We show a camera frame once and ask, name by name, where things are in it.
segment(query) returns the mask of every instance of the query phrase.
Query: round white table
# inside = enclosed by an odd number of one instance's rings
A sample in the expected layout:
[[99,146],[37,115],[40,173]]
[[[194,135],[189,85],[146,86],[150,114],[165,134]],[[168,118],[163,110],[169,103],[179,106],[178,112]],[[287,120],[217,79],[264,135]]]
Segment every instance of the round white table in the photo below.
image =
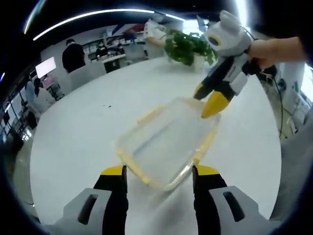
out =
[[[52,224],[102,170],[120,163],[119,135],[177,96],[191,97],[204,74],[165,58],[137,63],[93,80],[55,103],[41,117],[30,159],[33,200],[40,221]],[[218,133],[201,165],[219,170],[269,218],[281,173],[279,134],[256,76],[221,113]],[[128,171],[126,234],[198,234],[192,177],[156,209],[142,207],[143,185]]]

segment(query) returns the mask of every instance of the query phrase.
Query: potted plant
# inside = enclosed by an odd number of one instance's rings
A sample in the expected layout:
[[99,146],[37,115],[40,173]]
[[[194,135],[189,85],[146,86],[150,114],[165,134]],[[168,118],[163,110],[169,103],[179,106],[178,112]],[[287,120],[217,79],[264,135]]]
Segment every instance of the potted plant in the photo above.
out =
[[167,33],[165,51],[169,58],[193,65],[196,71],[202,69],[205,60],[213,64],[216,58],[215,51],[198,33],[187,35],[174,29]]

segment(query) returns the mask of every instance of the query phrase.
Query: green plant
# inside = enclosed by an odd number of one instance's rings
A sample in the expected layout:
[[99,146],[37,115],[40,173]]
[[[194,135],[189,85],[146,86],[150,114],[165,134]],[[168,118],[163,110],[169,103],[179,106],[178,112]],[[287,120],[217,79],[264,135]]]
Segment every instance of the green plant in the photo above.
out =
[[216,58],[215,51],[198,33],[187,35],[174,29],[167,33],[165,51],[171,59],[189,66],[194,62],[195,53],[205,56],[209,64]]

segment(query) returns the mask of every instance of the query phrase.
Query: white pot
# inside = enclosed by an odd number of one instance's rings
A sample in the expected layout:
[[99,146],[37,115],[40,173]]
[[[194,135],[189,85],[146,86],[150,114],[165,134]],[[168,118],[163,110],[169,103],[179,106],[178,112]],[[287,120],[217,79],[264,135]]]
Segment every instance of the white pot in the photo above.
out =
[[192,66],[194,67],[194,71],[196,73],[201,73],[203,70],[203,65],[205,62],[205,57],[202,55],[194,54],[194,63]]

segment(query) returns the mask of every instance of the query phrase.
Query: clear plastic tray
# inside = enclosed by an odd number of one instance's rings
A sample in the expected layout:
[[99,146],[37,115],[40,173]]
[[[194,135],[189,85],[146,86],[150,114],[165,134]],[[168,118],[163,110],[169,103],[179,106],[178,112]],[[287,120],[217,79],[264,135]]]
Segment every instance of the clear plastic tray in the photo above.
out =
[[138,121],[117,141],[117,155],[142,182],[172,190],[205,155],[220,115],[201,118],[204,103],[176,98]]

